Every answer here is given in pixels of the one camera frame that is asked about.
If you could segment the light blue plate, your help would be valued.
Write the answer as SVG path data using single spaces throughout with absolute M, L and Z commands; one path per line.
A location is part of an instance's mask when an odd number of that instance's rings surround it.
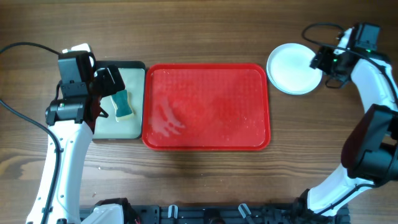
M 280 89 L 279 89 L 279 86 L 276 84 L 275 80 L 274 80 L 273 77 L 272 77 L 271 66 L 270 66 L 270 63 L 269 63 L 269 62 L 267 62 L 267 64 L 266 64 L 266 72 L 267 72 L 267 77 L 268 77 L 268 79 L 270 80 L 270 82 L 271 82 L 278 90 L 280 90 Z

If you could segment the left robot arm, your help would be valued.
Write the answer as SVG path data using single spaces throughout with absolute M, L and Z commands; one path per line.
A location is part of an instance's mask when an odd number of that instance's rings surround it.
M 107 118 L 101 100 L 121 93 L 125 84 L 115 64 L 96 65 L 88 44 L 58 57 L 60 99 L 45 110 L 49 142 L 37 198 L 27 223 L 80 223 L 80 186 L 96 120 Z

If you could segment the green yellow sponge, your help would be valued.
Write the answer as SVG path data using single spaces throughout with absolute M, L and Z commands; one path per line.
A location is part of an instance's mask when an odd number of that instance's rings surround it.
M 135 115 L 130 104 L 129 92 L 127 90 L 122 90 L 111 95 L 111 101 L 114 106 L 117 122 L 129 119 Z

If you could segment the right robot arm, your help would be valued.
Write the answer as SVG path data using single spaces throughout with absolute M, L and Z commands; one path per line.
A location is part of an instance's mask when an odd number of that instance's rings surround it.
M 377 51 L 381 28 L 359 22 L 340 30 L 338 45 L 306 36 L 319 22 L 304 28 L 304 40 L 319 46 L 310 62 L 330 80 L 359 91 L 364 116 L 345 141 L 340 165 L 320 185 L 307 189 L 293 203 L 290 216 L 302 223 L 331 223 L 338 210 L 359 194 L 397 180 L 397 84 L 389 57 Z

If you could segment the white plate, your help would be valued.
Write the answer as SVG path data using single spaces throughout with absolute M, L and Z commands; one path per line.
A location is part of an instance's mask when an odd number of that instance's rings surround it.
M 280 91 L 290 95 L 310 93 L 320 84 L 323 73 L 310 68 L 315 52 L 296 43 L 276 47 L 267 62 L 270 63 L 272 77 Z

